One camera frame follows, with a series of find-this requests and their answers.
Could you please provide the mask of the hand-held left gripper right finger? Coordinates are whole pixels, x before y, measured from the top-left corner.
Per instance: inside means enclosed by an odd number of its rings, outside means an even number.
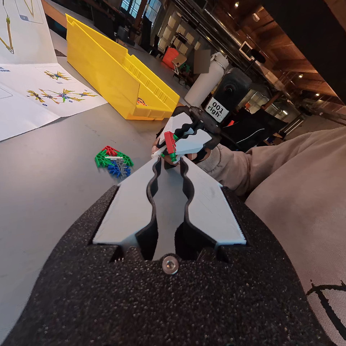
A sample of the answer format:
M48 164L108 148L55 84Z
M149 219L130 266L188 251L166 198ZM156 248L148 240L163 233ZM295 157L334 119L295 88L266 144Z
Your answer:
M214 178L188 158L181 158L184 208L183 238L193 249L246 246L240 223Z

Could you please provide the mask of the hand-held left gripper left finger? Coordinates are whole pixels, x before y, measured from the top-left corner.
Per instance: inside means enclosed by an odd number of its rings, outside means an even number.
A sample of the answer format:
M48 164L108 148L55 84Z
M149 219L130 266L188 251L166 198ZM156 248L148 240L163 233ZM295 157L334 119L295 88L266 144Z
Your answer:
M153 158L122 181L92 238L94 245L116 245L125 255L130 247L154 257L158 242L156 206L161 158Z

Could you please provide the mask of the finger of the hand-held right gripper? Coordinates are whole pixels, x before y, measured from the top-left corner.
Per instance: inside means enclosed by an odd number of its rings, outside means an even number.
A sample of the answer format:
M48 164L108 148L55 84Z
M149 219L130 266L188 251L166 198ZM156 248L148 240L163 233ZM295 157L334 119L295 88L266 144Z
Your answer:
M213 138L202 129L198 129L194 134L188 134L184 138L177 139L176 144L176 156L180 160L185 154L198 153L202 150L206 143L210 142ZM165 141L163 146L152 154L152 158L159 158L161 153L167 149Z
M192 128L192 124L193 124L193 120L185 112L182 112L175 116L171 116L166 126L161 132L161 141L162 142L165 141L164 134L166 132L173 133L177 138L183 137L184 134L188 132L190 128Z

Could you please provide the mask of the red toy connector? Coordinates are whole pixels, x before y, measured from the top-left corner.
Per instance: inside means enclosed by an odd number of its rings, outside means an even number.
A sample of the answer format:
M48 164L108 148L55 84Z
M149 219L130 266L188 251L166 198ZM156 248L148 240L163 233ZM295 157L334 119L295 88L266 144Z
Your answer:
M176 154L176 144L175 144L175 140L176 140L176 136L170 132L164 132L164 138L165 138L165 143L167 146L167 151L171 154L171 153L175 153Z

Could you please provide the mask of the blue grey toy connector cluster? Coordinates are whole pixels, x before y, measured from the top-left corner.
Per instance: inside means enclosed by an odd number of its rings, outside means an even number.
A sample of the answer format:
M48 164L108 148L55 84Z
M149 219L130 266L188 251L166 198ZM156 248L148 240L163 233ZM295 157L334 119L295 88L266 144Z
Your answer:
M111 162L108 164L108 172L116 178L125 179L131 175L130 167L125 163Z

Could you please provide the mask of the green red toy connector assembly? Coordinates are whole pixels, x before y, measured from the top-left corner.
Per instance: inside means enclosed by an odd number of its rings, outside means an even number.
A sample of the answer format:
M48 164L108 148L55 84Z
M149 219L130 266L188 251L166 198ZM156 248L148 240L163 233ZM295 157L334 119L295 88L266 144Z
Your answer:
M124 163L127 166L132 167L134 165L134 163L132 162L129 156L107 145L95 156L94 160L98 168L107 167L108 164L111 162L111 160L106 157L120 157L120 158L123 158Z

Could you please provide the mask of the yellow parts bin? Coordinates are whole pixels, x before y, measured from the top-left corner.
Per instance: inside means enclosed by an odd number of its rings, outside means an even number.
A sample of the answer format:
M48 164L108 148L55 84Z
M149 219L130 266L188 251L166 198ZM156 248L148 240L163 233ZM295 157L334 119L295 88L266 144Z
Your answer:
M127 120L163 120L175 110L179 95L135 55L66 14L67 61ZM137 105L140 97L147 106Z

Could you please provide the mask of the person's right forearm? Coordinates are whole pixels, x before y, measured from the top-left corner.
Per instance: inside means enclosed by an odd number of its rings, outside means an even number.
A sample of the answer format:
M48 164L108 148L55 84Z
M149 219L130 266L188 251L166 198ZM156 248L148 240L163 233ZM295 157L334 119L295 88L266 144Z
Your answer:
M345 164L345 133L345 127L310 132L277 146L255 147L246 153L218 145L197 166L237 196L243 196L281 168L280 179L318 162L323 169Z

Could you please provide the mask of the grey desk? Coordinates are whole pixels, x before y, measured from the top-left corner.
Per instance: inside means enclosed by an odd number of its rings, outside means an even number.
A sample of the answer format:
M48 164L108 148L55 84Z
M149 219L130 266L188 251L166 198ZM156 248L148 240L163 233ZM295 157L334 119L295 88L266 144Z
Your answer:
M48 324L30 335L13 326L22 313L54 246L87 207L120 179L112 178L93 161L105 144L125 150L135 169L149 160L155 134L163 121L124 120L110 105L102 105L37 130L1 142L1 345L59 345ZM174 251L175 229L183 220L179 170L164 172L154 201L158 208L158 244L154 259ZM105 205L97 202L90 216ZM60 345L108 344L86 334Z

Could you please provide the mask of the white water bottle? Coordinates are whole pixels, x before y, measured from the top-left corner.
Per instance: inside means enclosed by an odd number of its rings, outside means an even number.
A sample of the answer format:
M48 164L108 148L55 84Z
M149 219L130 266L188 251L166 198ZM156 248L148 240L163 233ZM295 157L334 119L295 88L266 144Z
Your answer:
M208 73L201 73L185 95L184 100L188 105L199 107L222 79L229 62L221 53L216 52L211 56Z

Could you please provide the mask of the orange chair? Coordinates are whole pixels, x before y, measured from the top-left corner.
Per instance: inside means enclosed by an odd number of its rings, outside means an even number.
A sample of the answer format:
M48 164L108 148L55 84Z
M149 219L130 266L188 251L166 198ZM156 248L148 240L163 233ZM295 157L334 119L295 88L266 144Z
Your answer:
M162 62L169 67L170 69L174 70L174 65L173 65L173 60L179 56L179 52L172 48L172 47L167 47L165 54L162 58Z

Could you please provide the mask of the fold-out toy instruction sheet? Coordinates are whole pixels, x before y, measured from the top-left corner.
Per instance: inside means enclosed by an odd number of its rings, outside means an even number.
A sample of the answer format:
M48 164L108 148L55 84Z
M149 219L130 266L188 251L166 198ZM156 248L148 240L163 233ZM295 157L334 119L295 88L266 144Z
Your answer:
M107 104L57 61L40 1L0 4L0 140Z

